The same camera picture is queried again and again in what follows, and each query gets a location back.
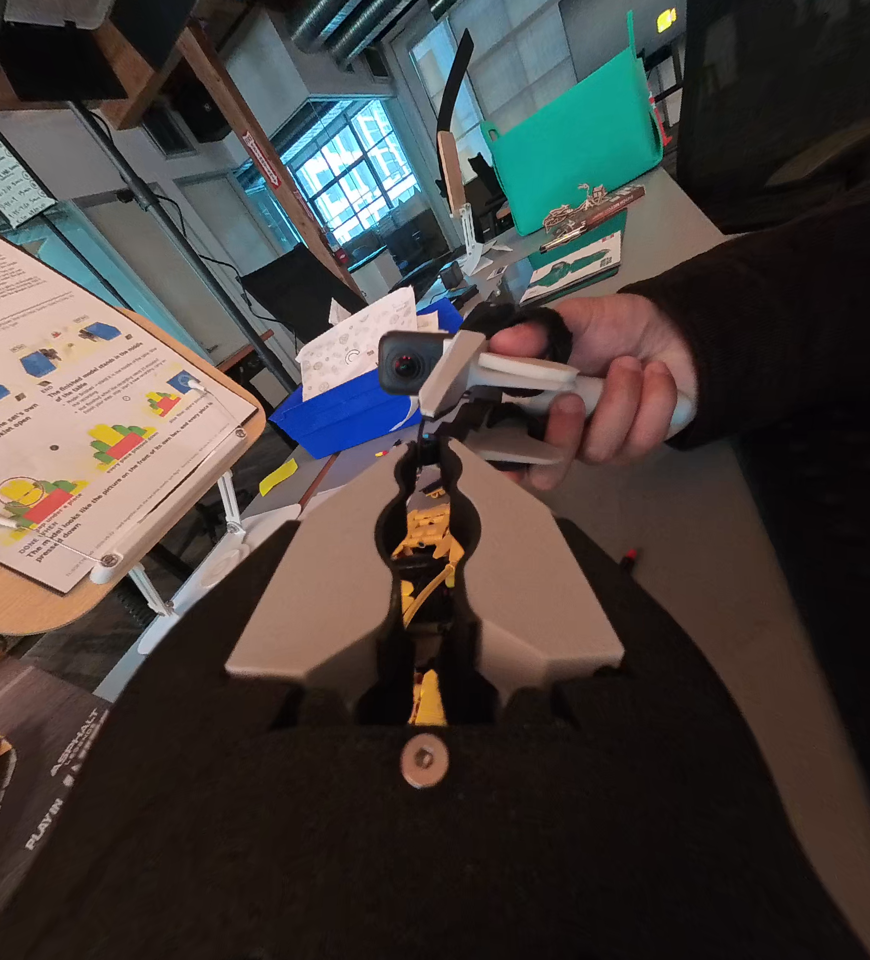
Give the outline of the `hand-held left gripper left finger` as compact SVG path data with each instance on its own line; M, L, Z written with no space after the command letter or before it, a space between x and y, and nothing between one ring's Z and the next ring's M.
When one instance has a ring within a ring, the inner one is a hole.
M358 722L408 722L414 646L392 554L414 489L406 442L303 512L225 664L233 688L326 692Z

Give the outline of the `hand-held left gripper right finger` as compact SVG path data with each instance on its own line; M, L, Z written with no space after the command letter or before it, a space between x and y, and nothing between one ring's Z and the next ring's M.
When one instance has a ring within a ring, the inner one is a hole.
M622 642L548 507L454 438L442 477L464 551L442 642L447 722L489 723L519 690L620 667Z

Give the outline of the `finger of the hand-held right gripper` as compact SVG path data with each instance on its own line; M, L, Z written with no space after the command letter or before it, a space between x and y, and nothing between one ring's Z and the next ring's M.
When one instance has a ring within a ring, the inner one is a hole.
M424 418L442 418L455 409L487 343L483 334L457 334L444 342L441 358L419 388L419 411Z
M478 455L498 468L553 466L564 457L557 447L522 429L479 430Z

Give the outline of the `yellow toy brick car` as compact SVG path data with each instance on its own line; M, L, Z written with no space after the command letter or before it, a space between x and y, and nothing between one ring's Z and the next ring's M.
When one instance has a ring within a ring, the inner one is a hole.
M458 571L465 548L450 529L451 504L441 483L422 490L407 510L406 534L391 554L401 600L401 621L416 644L409 724L446 728L441 695L441 642L453 624Z

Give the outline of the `grey desk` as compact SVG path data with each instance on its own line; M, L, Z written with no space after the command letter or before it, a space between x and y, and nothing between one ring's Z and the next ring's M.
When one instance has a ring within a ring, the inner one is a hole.
M482 724L408 741L300 692L238 768L226 951L264 958L870 958L870 863L819 827L842 764L733 454L565 496L624 647ZM634 569L619 561L637 548Z

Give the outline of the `person's right hand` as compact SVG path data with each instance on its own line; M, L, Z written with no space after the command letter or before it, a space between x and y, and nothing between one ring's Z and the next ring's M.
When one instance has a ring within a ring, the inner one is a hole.
M581 398L564 393L548 413L545 441L561 461L507 471L537 491L558 486L575 461L623 466L660 448L679 395L697 400L693 357L681 332L637 294L563 298L554 304L572 337L568 365L604 380L592 415Z

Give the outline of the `white printed paper bag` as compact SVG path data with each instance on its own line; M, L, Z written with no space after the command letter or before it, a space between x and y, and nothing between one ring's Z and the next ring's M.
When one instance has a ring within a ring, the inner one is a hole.
M411 288L397 290L304 345L297 355L302 400L308 402L375 370L384 334L439 330L437 314L418 315L416 307Z

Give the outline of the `blue plastic bin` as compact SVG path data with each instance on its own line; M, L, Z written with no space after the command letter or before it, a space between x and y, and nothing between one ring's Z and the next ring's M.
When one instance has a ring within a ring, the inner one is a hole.
M417 314L437 314L438 331L450 335L457 333L463 322L445 297ZM415 398L381 388L378 367L309 401L302 400L300 386L270 416L274 426L317 458L415 426L420 420Z

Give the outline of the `green white booklet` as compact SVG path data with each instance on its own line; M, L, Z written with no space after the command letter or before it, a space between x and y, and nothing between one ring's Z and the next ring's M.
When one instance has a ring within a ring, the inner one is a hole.
M595 231L516 264L511 286L519 305L544 304L566 292L614 276L621 267L624 230L595 237Z

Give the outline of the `small wooden model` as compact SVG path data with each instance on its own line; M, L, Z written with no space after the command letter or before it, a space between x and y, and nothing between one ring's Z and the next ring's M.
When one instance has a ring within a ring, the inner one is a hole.
M563 204L544 218L542 228L551 238L607 222L645 196L641 184L622 186L610 192L603 186L590 187L588 184L580 184L579 189L585 190L581 204L577 207Z

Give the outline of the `dark metal pole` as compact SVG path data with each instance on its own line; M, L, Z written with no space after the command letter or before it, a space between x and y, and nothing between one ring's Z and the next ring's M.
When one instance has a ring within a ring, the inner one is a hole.
M227 293L221 282L218 281L212 270L204 262L193 245L189 242L180 226L175 223L167 210L153 192L153 189L140 177L131 166L128 159L119 150L110 136L107 135L101 122L92 114L92 111L81 101L67 101L69 111L76 116L81 126L93 138L111 164L115 167L123 183L129 188L132 196L140 208L149 213L158 222L164 233L170 238L179 254L189 264L193 272L199 277L203 285L218 301L225 313L242 331L249 344L258 355L263 366L278 380L279 384L289 395L296 390L296 380L289 374L287 368L263 341L261 334L254 328L244 312L236 305L235 300Z

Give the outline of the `toy car set box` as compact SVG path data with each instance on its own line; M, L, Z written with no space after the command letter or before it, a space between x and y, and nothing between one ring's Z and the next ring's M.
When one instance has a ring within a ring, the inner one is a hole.
M111 702L0 660L0 913L51 835Z

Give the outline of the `black mesh office chair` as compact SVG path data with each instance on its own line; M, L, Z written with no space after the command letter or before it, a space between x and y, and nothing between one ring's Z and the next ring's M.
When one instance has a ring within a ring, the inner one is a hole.
M870 2L686 3L676 179L726 235L870 183Z

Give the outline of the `small handwritten whiteboard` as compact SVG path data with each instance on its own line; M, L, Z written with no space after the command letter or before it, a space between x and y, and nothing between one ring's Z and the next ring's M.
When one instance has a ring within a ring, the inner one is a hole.
M0 216L18 229L56 204L57 198L0 133Z

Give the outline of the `wooden post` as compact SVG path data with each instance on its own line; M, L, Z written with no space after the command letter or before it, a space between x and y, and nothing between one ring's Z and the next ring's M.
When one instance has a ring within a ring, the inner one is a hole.
M335 257L314 212L273 149L270 139L236 87L199 20L193 17L188 20L176 46L231 126L309 251L346 287L360 294L356 281Z

